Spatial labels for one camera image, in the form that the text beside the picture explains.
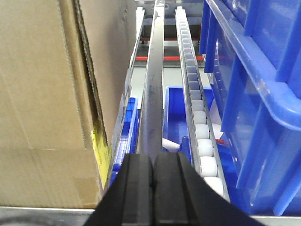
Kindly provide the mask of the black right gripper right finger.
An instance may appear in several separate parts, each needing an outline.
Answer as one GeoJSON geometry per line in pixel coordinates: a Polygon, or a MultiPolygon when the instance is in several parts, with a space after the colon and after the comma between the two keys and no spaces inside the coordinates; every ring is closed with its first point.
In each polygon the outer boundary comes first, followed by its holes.
{"type": "Polygon", "coordinates": [[[160,153],[154,166],[156,226],[260,226],[216,193],[182,153],[160,153]]]}

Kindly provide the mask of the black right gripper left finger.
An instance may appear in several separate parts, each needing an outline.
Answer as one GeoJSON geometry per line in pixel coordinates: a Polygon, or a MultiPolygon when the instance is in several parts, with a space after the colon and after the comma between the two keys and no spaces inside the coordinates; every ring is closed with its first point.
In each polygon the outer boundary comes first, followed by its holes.
{"type": "Polygon", "coordinates": [[[128,153],[122,166],[85,226],[150,226],[152,164],[146,154],[128,153]]]}

